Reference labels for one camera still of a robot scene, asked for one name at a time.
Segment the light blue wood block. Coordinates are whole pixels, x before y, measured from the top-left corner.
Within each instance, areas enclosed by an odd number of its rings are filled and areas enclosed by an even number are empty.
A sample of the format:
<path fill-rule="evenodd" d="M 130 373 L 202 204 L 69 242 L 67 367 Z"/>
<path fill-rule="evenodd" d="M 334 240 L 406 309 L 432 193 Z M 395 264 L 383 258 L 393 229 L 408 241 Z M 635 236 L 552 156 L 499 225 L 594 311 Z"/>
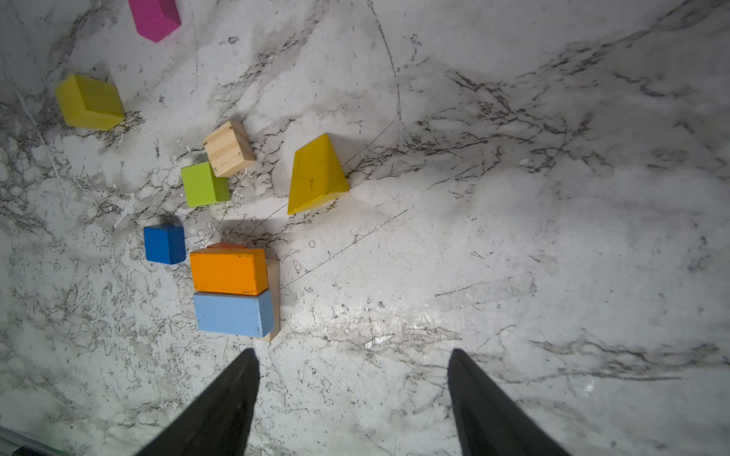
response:
<path fill-rule="evenodd" d="M 269 291 L 258 296 L 197 292 L 193 302 L 198 327 L 204 332 L 262 338 L 276 327 Z"/>

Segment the magenta wood cube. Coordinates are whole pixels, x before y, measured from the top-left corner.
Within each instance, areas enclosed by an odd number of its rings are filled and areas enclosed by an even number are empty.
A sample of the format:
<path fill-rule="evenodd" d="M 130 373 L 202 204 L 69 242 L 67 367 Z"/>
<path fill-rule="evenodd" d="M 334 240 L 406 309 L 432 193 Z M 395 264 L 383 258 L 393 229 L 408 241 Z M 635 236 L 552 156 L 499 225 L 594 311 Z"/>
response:
<path fill-rule="evenodd" d="M 175 0 L 129 0 L 129 7 L 138 34 L 154 43 L 182 26 Z"/>

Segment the orange wood block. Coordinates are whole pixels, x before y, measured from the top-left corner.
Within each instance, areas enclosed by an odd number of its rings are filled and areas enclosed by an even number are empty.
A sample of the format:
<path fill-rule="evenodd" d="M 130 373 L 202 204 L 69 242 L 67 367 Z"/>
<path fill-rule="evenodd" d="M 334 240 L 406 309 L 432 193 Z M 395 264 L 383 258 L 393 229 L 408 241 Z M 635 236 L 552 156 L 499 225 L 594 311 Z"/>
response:
<path fill-rule="evenodd" d="M 197 292 L 258 296 L 268 289 L 262 249 L 205 248 L 192 252 L 190 263 Z"/>

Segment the lime green wood cube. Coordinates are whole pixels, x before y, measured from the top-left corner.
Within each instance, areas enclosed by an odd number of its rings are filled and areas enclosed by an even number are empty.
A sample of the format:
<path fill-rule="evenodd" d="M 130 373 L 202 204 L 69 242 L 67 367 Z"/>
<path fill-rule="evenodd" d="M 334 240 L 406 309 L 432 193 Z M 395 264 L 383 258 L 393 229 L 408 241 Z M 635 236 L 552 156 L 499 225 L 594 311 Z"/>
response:
<path fill-rule="evenodd" d="M 191 208 L 224 203 L 231 199 L 227 178 L 216 177 L 209 161 L 183 167 L 181 177 L 186 202 Z"/>

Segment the small natural wood cube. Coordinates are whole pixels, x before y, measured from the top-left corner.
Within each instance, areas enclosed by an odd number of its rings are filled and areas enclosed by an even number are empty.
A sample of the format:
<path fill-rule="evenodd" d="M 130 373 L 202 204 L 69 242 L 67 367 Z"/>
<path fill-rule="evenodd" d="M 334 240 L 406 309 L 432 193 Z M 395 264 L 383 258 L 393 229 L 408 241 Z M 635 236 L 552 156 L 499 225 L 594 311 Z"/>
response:
<path fill-rule="evenodd" d="M 218 178 L 230 178 L 256 161 L 243 124 L 224 123 L 203 141 L 209 163 Z"/>

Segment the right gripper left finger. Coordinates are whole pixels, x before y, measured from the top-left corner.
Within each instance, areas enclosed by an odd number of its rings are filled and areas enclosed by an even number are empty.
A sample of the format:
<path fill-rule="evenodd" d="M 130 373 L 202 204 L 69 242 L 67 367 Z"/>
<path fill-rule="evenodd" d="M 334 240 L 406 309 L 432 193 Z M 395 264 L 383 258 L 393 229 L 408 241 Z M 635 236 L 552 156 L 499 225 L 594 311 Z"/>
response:
<path fill-rule="evenodd" d="M 243 455 L 260 387 L 260 363 L 244 350 L 141 455 Z"/>

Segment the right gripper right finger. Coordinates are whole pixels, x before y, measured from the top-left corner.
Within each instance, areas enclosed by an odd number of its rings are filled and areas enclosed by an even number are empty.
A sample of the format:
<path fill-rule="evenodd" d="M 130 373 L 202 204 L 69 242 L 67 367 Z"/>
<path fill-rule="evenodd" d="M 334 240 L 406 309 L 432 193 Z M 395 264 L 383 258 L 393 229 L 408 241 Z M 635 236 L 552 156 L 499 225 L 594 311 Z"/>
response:
<path fill-rule="evenodd" d="M 462 349 L 452 351 L 448 386 L 464 455 L 565 455 Z"/>

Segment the natural tan wood block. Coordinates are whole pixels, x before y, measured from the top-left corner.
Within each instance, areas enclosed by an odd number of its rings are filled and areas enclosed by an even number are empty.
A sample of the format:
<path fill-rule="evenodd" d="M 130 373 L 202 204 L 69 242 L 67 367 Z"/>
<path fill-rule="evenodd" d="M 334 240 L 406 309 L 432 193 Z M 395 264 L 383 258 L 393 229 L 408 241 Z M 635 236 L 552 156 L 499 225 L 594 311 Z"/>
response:
<path fill-rule="evenodd" d="M 264 340 L 266 342 L 272 342 L 281 331 L 281 285 L 279 284 L 279 262 L 277 260 L 273 260 L 273 258 L 266 258 L 266 266 L 275 327 L 264 338 Z"/>

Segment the red-orange wood block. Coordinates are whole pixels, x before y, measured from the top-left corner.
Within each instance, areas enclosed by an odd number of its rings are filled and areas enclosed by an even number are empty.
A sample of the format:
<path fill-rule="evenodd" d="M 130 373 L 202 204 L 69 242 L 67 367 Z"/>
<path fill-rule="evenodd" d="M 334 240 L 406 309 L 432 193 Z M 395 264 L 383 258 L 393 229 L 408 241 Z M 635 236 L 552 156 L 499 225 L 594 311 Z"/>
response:
<path fill-rule="evenodd" d="M 211 245 L 208 245 L 206 248 L 231 248 L 231 249 L 245 249 L 246 247 L 244 245 L 239 245 L 235 243 L 228 243 L 228 242 L 218 242 Z"/>

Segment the dark blue wood cube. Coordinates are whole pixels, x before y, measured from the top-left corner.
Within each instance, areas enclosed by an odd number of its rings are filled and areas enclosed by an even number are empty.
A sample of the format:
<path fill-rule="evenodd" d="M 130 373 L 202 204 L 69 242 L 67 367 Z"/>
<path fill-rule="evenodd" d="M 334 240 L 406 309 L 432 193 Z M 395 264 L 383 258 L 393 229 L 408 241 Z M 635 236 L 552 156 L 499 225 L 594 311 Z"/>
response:
<path fill-rule="evenodd" d="M 168 265 L 186 260 L 184 228 L 175 225 L 152 225 L 144 228 L 146 259 Z"/>

